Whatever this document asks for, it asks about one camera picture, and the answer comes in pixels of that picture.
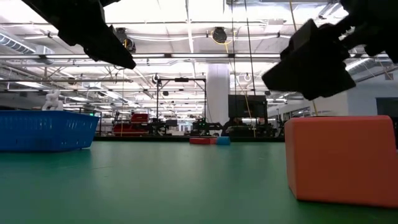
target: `table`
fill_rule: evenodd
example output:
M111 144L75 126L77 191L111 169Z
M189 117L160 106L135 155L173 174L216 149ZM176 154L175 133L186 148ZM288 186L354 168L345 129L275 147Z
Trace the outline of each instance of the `table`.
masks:
M266 142L94 142L91 150L0 154L0 222L398 220L397 210L297 201L287 186L284 147Z

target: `white stuffed toy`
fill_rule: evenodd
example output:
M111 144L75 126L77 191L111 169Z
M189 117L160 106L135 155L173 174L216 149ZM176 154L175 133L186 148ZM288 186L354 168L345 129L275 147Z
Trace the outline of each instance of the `white stuffed toy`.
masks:
M47 110L50 107L50 110L62 111L63 103L62 103L62 101L58 100L58 97L60 96L60 94L61 94L61 91L59 91L59 90L49 91L49 93L45 96L45 104L44 104L42 110Z

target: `ceiling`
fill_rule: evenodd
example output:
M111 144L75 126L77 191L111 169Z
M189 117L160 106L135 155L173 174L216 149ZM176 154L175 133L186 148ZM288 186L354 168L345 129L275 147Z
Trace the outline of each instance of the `ceiling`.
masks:
M253 94L250 90L256 88L257 94L264 94L267 88L260 76L279 61L278 54L288 45L289 37L295 32L295 27L288 0L270 0L260 4L253 2L255 1L248 1L247 12L244 4L235 4L233 13L231 6L225 4L225 0L121 0L107 6L106 22L108 25L127 29L128 36L135 42L137 54L234 52L276 55L276 57L256 59L253 63L250 57L239 58L235 69L228 58L191 58L192 55L182 58L146 58L143 55L142 58L136 57L137 67L134 70L120 70L104 62L81 58L81 54L84 53L80 46L71 47L64 43L57 37L58 30L22 1L0 0L0 32L12 34L28 46L43 45L53 50L54 54L63 55L62 58L47 62L48 64L27 58L3 59L0 61L3 64L3 72L0 71L0 75L3 79L7 79L5 73L13 72L14 79L53 80L41 85L44 89L64 90L62 95L69 96L65 100L65 105L81 106L90 102L92 105L98 105L97 109L108 108L104 109L104 112L109 112L110 103L116 103L116 106L118 103L121 104L121 98L128 102L123 106L127 109L138 107L144 110L156 107L156 87L152 83L155 74L160 78L206 78L209 63L230 64L231 75L236 74L237 81L242 86L242 89L238 89L239 93L247 91L248 94ZM324 19L319 19L318 15L325 11L325 7L329 10ZM327 22L336 23L346 15L346 12L338 4L327 4L327 1L321 0L303 0L294 1L293 14L299 28L311 18L318 25ZM224 27L230 39L234 31L235 41L229 40L228 45L215 43L211 35L209 36L215 27ZM362 48L356 50L358 53L363 51ZM4 46L0 46L0 54L20 55L19 52ZM357 73L355 70L358 66L354 66L350 72ZM93 82L85 82L84 85L80 82L72 83L74 85L57 82L72 77L79 80L93 80ZM32 91L38 89L18 83L13 83L12 86L14 89L25 91L30 91L28 88ZM124 91L113 91L119 96L118 100L115 100L117 97L98 94L92 91L92 88L102 89L105 93L109 89ZM234 77L231 79L231 91L234 91L233 88ZM164 87L164 90L167 89L170 89L169 96L160 96L164 103L161 113L182 114L195 111L200 113L203 109L204 94L198 83L170 82ZM174 89L184 89L184 91L174 92L172 91ZM270 99L279 99L283 95L285 93L275 92ZM295 93L290 96L300 98ZM166 106L167 103L171 104L172 99L189 101L189 104Z

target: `orange foam block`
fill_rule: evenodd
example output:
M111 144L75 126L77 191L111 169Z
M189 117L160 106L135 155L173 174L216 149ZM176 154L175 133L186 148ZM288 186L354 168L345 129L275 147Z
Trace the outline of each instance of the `orange foam block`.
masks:
M190 138L190 144L216 144L215 138Z
M398 208L398 154L388 116L293 118L285 141L297 199Z

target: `blue plastic basket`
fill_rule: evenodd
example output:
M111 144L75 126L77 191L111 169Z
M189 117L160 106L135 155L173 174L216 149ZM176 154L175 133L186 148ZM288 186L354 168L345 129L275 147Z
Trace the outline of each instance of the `blue plastic basket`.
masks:
M67 111L0 111L0 151L71 151L90 147L99 118Z

